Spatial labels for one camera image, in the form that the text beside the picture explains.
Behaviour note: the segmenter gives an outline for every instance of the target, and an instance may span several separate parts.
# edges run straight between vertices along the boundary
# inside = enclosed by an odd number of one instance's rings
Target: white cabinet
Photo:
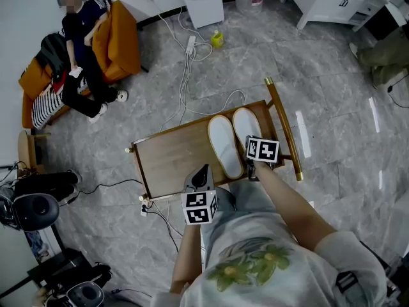
[[[303,12],[297,28],[303,29],[307,22],[336,22],[361,28],[386,0],[294,0]]]
[[[222,0],[185,0],[185,3],[195,28],[224,20]]]

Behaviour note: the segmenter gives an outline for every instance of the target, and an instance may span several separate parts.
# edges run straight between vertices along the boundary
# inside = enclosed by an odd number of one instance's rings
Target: orange armchair
[[[108,19],[101,24],[93,36],[92,49],[106,83],[114,83],[130,74],[138,74],[141,71],[136,20],[121,1],[113,2]],[[22,126],[25,129],[34,128],[31,110],[35,98],[51,82],[52,74],[48,68],[47,66],[45,70],[42,69],[33,58],[29,67],[31,71],[26,71],[19,80],[24,90]],[[82,94],[89,95],[89,90],[83,91]],[[63,106],[50,119],[49,123],[69,109],[69,107]]]

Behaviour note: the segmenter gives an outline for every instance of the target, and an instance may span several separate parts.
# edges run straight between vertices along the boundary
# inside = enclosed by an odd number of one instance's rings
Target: yellow bottle
[[[215,31],[215,34],[212,36],[212,46],[215,48],[221,48],[224,44],[223,33]]]

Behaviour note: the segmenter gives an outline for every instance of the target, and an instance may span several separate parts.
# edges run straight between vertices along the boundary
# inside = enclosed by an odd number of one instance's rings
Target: white cable
[[[156,4],[155,0],[151,0],[151,1],[155,4],[155,6],[156,6],[156,7],[158,8],[158,10],[161,12],[162,10],[158,7],[158,5]],[[179,86],[179,104],[178,104],[178,110],[162,124],[162,126],[160,127],[160,132],[162,132],[163,126],[164,126],[167,122],[169,122],[170,120],[172,120],[172,119],[180,112],[180,108],[181,108],[181,105],[182,105],[182,104],[183,104],[183,112],[182,112],[182,116],[181,116],[180,121],[179,121],[179,125],[181,124],[181,121],[182,121],[182,119],[183,119],[183,116],[185,115],[186,110],[190,111],[191,113],[200,114],[200,115],[204,115],[204,116],[211,116],[211,115],[215,115],[215,114],[219,114],[219,113],[223,112],[223,111],[226,109],[227,104],[228,104],[228,102],[229,102],[231,96],[232,96],[234,93],[236,93],[236,92],[240,92],[240,93],[243,95],[243,97],[244,97],[244,104],[245,104],[245,101],[246,101],[244,92],[241,91],[241,90],[235,90],[235,91],[233,91],[233,92],[230,93],[229,97],[226,99],[226,102],[224,103],[223,108],[222,108],[220,111],[217,111],[216,113],[200,113],[199,111],[195,111],[195,110],[192,110],[192,109],[190,109],[190,108],[187,107],[187,103],[186,103],[186,90],[187,90],[187,84],[188,84],[189,79],[190,79],[190,75],[191,75],[191,73],[192,73],[192,62],[193,62],[193,61],[200,62],[200,61],[205,60],[208,56],[210,56],[210,55],[212,54],[212,52],[213,52],[213,46],[212,46],[211,44],[207,43],[206,40],[201,36],[201,34],[200,34],[199,32],[194,31],[193,29],[185,28],[185,27],[182,25],[182,23],[181,23],[181,21],[180,21],[181,12],[182,12],[182,7],[180,7],[180,12],[179,12],[179,15],[178,15],[178,22],[179,22],[180,27],[183,28],[183,29],[186,30],[186,31],[193,32],[193,33],[199,35],[200,39],[202,39],[203,42],[195,43],[194,48],[193,48],[193,53],[192,53],[192,54],[189,54],[189,55],[186,54],[186,56],[185,56],[185,66],[184,66],[184,68],[183,68],[182,79],[181,79],[181,81],[180,81],[180,86]],[[180,47],[181,47],[181,48],[183,49],[183,51],[186,53],[186,49],[185,49],[184,46],[180,43],[180,41],[176,38],[176,36],[175,36],[175,34],[174,34],[174,31],[171,29],[171,27],[170,27],[169,24],[166,22],[166,20],[163,19],[160,14],[158,14],[158,16],[159,16],[160,19],[162,19],[162,20],[165,22],[167,28],[168,28],[169,31],[171,32],[171,35],[172,35],[173,39],[174,39],[176,42],[178,42],[178,44],[180,45]],[[201,58],[201,59],[195,59],[196,54],[197,54],[197,51],[196,51],[196,48],[195,48],[195,47],[197,47],[198,45],[208,45],[208,46],[210,47],[210,52],[209,52],[205,57],[203,57],[203,58]]]
[[[180,81],[180,85],[179,85],[179,96],[180,96],[180,94],[181,94],[181,92],[182,92],[182,88],[183,88],[182,84],[183,84],[183,80],[184,80],[184,78],[185,78],[187,63],[188,63],[188,61],[187,61],[187,56],[185,56],[185,67],[183,68],[183,75],[182,75],[182,77],[181,77],[181,81]],[[162,132],[162,129],[163,129],[164,125],[165,125],[167,122],[169,122],[170,120],[172,120],[172,119],[179,113],[180,107],[181,107],[181,101],[179,100],[178,110],[177,110],[172,116],[170,116],[170,117],[166,120],[166,122],[164,122],[164,123],[162,124],[162,126],[160,127],[159,132]]]
[[[180,232],[174,228],[172,226],[172,224],[165,218],[165,216],[161,213],[161,211],[159,210],[159,208],[156,206],[156,203],[153,203],[153,205],[155,206],[156,210],[158,211],[158,213],[166,220],[166,223],[171,227],[172,230],[174,230],[181,238],[183,237],[182,234],[180,234]]]

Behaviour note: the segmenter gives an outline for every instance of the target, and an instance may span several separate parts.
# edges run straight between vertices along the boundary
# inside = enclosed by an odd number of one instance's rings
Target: marble floor
[[[202,113],[218,111],[236,89],[246,103],[268,98],[263,84],[271,76],[286,109],[304,167],[305,180],[297,182],[291,164],[280,176],[338,229],[352,230],[386,260],[392,252],[384,244],[391,207],[409,187],[409,109],[393,104],[384,91],[371,85],[348,50],[348,42],[370,46],[375,40],[364,29],[354,33],[340,24],[308,23],[299,31],[301,17],[292,3],[267,0],[258,17],[241,16],[234,4],[225,4],[225,21],[200,29],[206,40],[219,29],[225,46],[194,63],[187,101]],[[176,17],[168,19],[176,37],[187,43]],[[186,13],[182,24],[192,28]],[[178,107],[183,51],[166,25],[156,22],[139,33],[141,60],[150,69],[119,85],[129,91],[124,104],[109,105],[96,123],[70,111],[47,127],[49,171],[77,169],[91,191],[99,183],[136,178],[131,141],[158,132]],[[204,56],[206,47],[198,53]],[[402,81],[392,94],[409,105],[409,90]],[[228,107],[244,103],[234,94]],[[177,126],[181,114],[165,129]],[[201,117],[186,112],[182,123]],[[284,134],[279,139],[285,153]],[[158,216],[140,214],[141,186],[125,183],[81,195],[61,208],[57,226],[66,246],[80,249],[91,262],[113,269],[108,288],[132,288],[148,294],[169,288],[176,251]],[[158,203],[167,212],[167,203]],[[180,232],[184,218],[178,199],[170,201],[169,220]],[[177,243],[180,238],[174,233]],[[129,297],[148,305],[145,296]]]

